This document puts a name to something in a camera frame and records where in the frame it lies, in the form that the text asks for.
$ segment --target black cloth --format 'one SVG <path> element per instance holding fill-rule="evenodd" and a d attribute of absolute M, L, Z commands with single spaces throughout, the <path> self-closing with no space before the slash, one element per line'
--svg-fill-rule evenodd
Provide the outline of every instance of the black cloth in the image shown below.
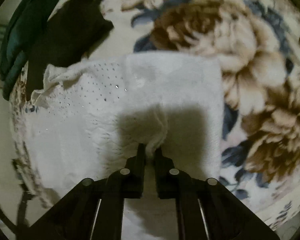
<path fill-rule="evenodd" d="M 43 73 L 48 64 L 68 67 L 82 54 L 101 42 L 113 28 L 100 12 L 102 0 L 69 0 L 49 20 L 29 53 L 26 84 L 27 100 L 33 90 L 43 88 Z"/>

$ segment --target white cloth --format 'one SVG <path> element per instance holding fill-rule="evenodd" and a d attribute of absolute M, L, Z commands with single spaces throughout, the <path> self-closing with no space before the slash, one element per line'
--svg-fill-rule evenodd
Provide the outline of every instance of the white cloth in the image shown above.
<path fill-rule="evenodd" d="M 219 175 L 223 90 L 216 59 L 148 52 L 68 68 L 49 65 L 32 103 L 44 108 L 27 124 L 32 168 L 60 196 L 83 178 L 98 180 L 123 168 L 138 143 L 147 144 L 148 155 L 161 145 L 194 178 Z M 140 224 L 160 217 L 171 225 L 175 207 L 156 198 L 151 166 L 144 196 L 127 201 L 123 232 L 153 239 L 141 237 L 148 233 Z"/>

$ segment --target blue leaf pattern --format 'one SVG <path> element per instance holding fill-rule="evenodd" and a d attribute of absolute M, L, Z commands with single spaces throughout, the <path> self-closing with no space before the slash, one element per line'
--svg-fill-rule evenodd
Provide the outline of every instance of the blue leaf pattern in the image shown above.
<path fill-rule="evenodd" d="M 269 187 L 268 182 L 263 182 L 262 173 L 257 174 L 256 183 L 257 183 L 258 187 L 261 187 L 261 188 L 268 188 Z"/>
<path fill-rule="evenodd" d="M 39 110 L 39 107 L 37 107 L 37 106 L 25 107 L 25 109 L 24 109 L 24 111 L 25 111 L 26 114 L 27 114 L 28 112 L 29 112 L 29 113 L 33 113 L 34 111 L 37 113 L 38 110 Z"/>
<path fill-rule="evenodd" d="M 223 185 L 223 186 L 228 186 L 230 183 L 227 181 L 224 177 L 220 176 L 218 181 Z"/>
<path fill-rule="evenodd" d="M 246 171 L 244 168 L 241 168 L 237 171 L 234 178 L 237 182 L 242 182 L 245 180 L 250 180 L 253 177 L 253 173 Z"/>
<path fill-rule="evenodd" d="M 287 26 L 284 23 L 283 17 L 274 9 L 265 7 L 257 0 L 244 0 L 245 4 L 251 9 L 253 14 L 263 18 L 273 28 L 275 35 L 280 42 L 280 51 L 287 57 L 290 52 L 290 46 L 286 39 Z"/>
<path fill-rule="evenodd" d="M 149 51 L 149 50 L 157 50 L 157 48 L 150 41 L 150 35 L 144 36 L 137 40 L 134 45 L 133 52 L 141 52 L 141 51 Z"/>
<path fill-rule="evenodd" d="M 238 110 L 233 110 L 225 103 L 223 110 L 222 138 L 226 140 L 238 119 Z"/>
<path fill-rule="evenodd" d="M 243 200 L 249 196 L 248 192 L 244 189 L 237 189 L 234 195 L 240 200 Z"/>
<path fill-rule="evenodd" d="M 293 67 L 294 67 L 294 64 L 291 61 L 291 59 L 286 58 L 286 70 L 287 70 L 288 75 L 291 73 Z"/>
<path fill-rule="evenodd" d="M 292 207 L 292 201 L 289 201 L 288 204 L 284 205 L 283 210 L 280 211 L 280 214 L 276 219 L 275 222 L 271 225 L 269 225 L 269 227 L 272 230 L 276 230 L 278 225 L 280 225 L 283 221 L 285 221 L 287 219 L 288 216 L 288 211 L 289 209 Z"/>
<path fill-rule="evenodd" d="M 240 167 L 243 165 L 244 161 L 248 156 L 249 149 L 251 147 L 251 142 L 243 141 L 236 147 L 230 147 L 221 155 L 222 168 L 227 168 L 231 165 Z"/>
<path fill-rule="evenodd" d="M 134 16 L 131 20 L 131 27 L 135 27 L 139 24 L 147 24 L 155 21 L 159 17 L 159 11 L 146 9 L 143 13 Z"/>

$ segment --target white towel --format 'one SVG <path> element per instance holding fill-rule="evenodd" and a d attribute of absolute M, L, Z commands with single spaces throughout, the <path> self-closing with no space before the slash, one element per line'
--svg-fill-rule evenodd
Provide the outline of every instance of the white towel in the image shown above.
<path fill-rule="evenodd" d="M 45 108 L 28 123 L 32 166 L 60 196 L 83 178 L 98 180 L 123 168 L 138 143 L 147 144 L 149 156 L 161 146 L 176 168 L 194 178 L 219 176 L 223 90 L 216 59 L 148 52 L 68 68 L 49 65 L 44 89 L 33 92 L 32 103 Z M 158 203 L 151 166 L 144 196 Z M 130 239 L 147 235 L 138 231 L 142 226 L 131 228 L 143 223 L 140 205 L 135 216 L 135 204 L 127 204 L 123 232 L 133 232 Z M 150 206 L 144 214 L 156 213 Z M 156 216 L 171 215 L 174 205 L 162 206 L 166 212 L 156 209 Z"/>

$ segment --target bed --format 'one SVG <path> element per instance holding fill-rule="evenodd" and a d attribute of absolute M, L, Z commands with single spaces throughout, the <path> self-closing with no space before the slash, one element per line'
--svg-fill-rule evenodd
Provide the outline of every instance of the bed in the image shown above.
<path fill-rule="evenodd" d="M 60 0 L 53 13 L 66 1 Z M 91 60 L 155 50 L 220 55 L 224 117 L 218 179 L 273 230 L 297 214 L 300 0 L 103 0 L 101 12 L 114 29 L 91 48 Z M 245 61 L 226 57 L 229 48 L 222 35 L 229 34 L 217 21 L 238 23 L 231 32 L 242 35 L 245 47 L 239 54 Z M 218 33 L 219 40 L 210 33 Z M 26 101 L 29 78 L 26 64 L 10 95 L 16 167 L 31 193 L 49 208 L 52 190 L 42 183 L 27 145 L 38 136 L 31 124 L 47 110 Z"/>

